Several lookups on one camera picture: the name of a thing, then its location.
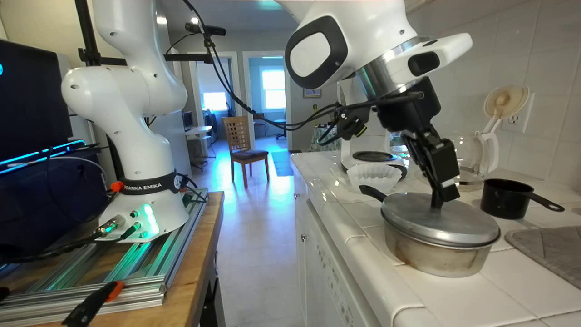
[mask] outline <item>stainless steel pot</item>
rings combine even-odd
[[[461,202],[432,209],[428,194],[384,196],[364,187],[361,192],[372,192],[383,202],[386,247],[401,261],[428,274],[461,278],[479,272],[501,236],[488,214]]]

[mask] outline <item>chair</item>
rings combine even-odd
[[[250,163],[250,176],[252,176],[252,163],[263,160],[268,176],[268,151],[254,151],[250,149],[250,133],[248,133],[248,118],[246,116],[226,116],[223,118],[223,131],[228,142],[230,151],[230,172],[234,183],[234,162],[241,165],[243,172],[243,187],[246,187],[246,163]]]

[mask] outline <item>wooden table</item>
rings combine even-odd
[[[214,260],[221,225],[221,202],[223,192],[208,194],[208,203],[199,216],[161,307],[96,316],[90,327],[197,325],[207,289],[216,276]]]

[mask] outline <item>cooking pot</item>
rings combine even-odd
[[[548,211],[564,211],[564,207],[548,198],[533,194],[533,189],[526,183],[497,178],[484,180],[481,209],[499,218],[519,220],[526,212],[528,200],[541,203]]]
[[[466,203],[446,202],[441,209],[432,209],[428,194],[384,196],[368,185],[359,189],[383,202],[386,247],[417,271],[446,278],[475,274],[501,236],[488,214]]]

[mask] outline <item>computer monitor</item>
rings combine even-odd
[[[0,162],[67,142],[56,53],[0,40]]]

